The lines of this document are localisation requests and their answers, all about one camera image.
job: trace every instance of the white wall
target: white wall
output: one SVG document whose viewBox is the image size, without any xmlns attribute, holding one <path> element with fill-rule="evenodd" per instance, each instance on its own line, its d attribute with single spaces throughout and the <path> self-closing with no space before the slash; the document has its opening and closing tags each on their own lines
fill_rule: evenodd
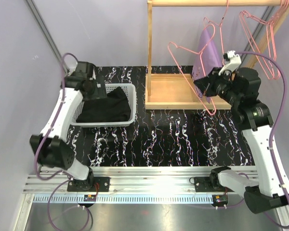
<svg viewBox="0 0 289 231">
<path fill-rule="evenodd" d="M 284 70 L 288 81 L 288 96 L 283 116 L 277 127 L 276 142 L 279 155 L 289 177 L 289 16 L 278 30 L 275 40 L 277 62 Z M 275 120 L 283 93 L 282 80 L 268 80 L 259 65 L 257 65 L 256 69 L 260 73 L 262 79 L 260 100 L 269 106 Z"/>
<path fill-rule="evenodd" d="M 60 52 L 98 66 L 147 65 L 147 0 L 34 0 Z M 238 14 L 261 17 L 265 7 L 232 7 L 224 20 L 225 49 L 244 50 L 247 40 Z M 153 8 L 152 64 L 175 65 L 169 41 L 197 49 L 203 18 L 219 22 L 223 7 Z M 256 23 L 249 20 L 252 29 Z M 177 51 L 181 65 L 192 65 L 194 55 Z"/>
<path fill-rule="evenodd" d="M 23 0 L 0 0 L 0 231 L 11 227 L 33 170 L 32 133 L 46 124 L 60 68 Z"/>
</svg>

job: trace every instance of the robotic arm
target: robotic arm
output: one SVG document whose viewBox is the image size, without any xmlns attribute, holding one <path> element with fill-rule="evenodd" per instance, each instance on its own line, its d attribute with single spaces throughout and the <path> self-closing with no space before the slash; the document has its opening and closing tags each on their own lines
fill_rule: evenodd
<svg viewBox="0 0 289 231">
<path fill-rule="evenodd" d="M 67 174 L 73 176 L 74 181 L 82 189 L 90 189 L 94 185 L 94 177 L 91 168 L 79 162 L 74 151 L 66 144 L 68 128 L 73 115 L 82 101 L 99 100 L 106 98 L 104 78 L 95 75 L 95 65 L 88 62 L 78 62 L 75 71 L 65 77 L 65 98 L 62 99 L 63 89 L 60 90 L 55 109 L 40 135 L 32 135 L 30 144 L 36 153 L 43 137 L 47 134 L 53 119 L 57 116 L 56 124 L 52 128 L 45 142 L 42 144 L 38 156 L 38 163 L 47 167 L 58 167 Z M 58 109 L 64 102 L 61 111 Z"/>
<path fill-rule="evenodd" d="M 234 122 L 243 131 L 250 146 L 259 182 L 240 176 L 229 167 L 219 167 L 210 174 L 211 184 L 216 189 L 227 187 L 244 197 L 247 206 L 255 214 L 287 205 L 283 188 L 289 194 L 289 179 L 274 139 L 273 150 L 284 185 L 279 183 L 271 158 L 268 137 L 273 120 L 269 108 L 257 99 L 261 84 L 258 72 L 250 68 L 238 68 L 241 59 L 234 51 L 225 54 L 224 59 L 228 62 L 224 67 L 213 68 L 207 77 L 195 80 L 194 84 L 203 95 L 218 95 L 232 106 Z"/>
</svg>

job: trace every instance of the purple garment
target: purple garment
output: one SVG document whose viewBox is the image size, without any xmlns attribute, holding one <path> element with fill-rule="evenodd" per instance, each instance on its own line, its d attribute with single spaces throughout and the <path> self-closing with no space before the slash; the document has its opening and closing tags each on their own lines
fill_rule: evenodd
<svg viewBox="0 0 289 231">
<path fill-rule="evenodd" d="M 201 49 L 208 43 L 208 41 L 211 38 L 211 33 L 208 31 L 208 29 L 204 29 L 201 33 L 200 39 L 199 39 L 199 45 L 197 52 L 201 51 Z M 208 44 L 208 46 L 204 49 L 202 53 L 202 62 L 205 70 L 205 75 L 203 74 L 201 61 L 200 61 L 200 55 L 197 55 L 196 60 L 194 62 L 193 66 L 193 72 L 192 72 L 192 78 L 193 80 L 203 78 L 206 75 L 210 73 L 210 71 L 214 67 L 222 67 L 222 61 L 220 59 L 220 56 L 218 55 L 215 43 L 213 40 Z M 195 86 L 196 91 L 199 93 L 199 97 L 202 98 L 202 94 L 200 93 L 200 90 Z"/>
</svg>

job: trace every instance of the black garment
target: black garment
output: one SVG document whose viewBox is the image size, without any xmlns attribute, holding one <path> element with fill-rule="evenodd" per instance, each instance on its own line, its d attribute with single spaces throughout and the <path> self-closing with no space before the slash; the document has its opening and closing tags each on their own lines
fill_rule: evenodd
<svg viewBox="0 0 289 231">
<path fill-rule="evenodd" d="M 107 94 L 106 99 L 85 101 L 77 123 L 128 121 L 131 116 L 129 101 L 118 87 Z"/>
</svg>

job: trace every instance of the plastic basket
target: plastic basket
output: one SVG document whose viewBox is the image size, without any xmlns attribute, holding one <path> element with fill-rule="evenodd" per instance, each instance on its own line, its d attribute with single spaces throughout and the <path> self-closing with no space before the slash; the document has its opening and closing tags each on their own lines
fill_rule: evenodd
<svg viewBox="0 0 289 231">
<path fill-rule="evenodd" d="M 109 93 L 117 87 L 121 87 L 129 101 L 131 108 L 131 117 L 128 121 L 124 122 L 107 122 L 107 123 L 77 123 L 76 119 L 82 112 L 84 102 L 81 102 L 77 107 L 71 125 L 82 126 L 85 128 L 95 128 L 95 127 L 126 127 L 135 121 L 136 117 L 136 88 L 131 83 L 106 83 L 106 92 Z"/>
</svg>

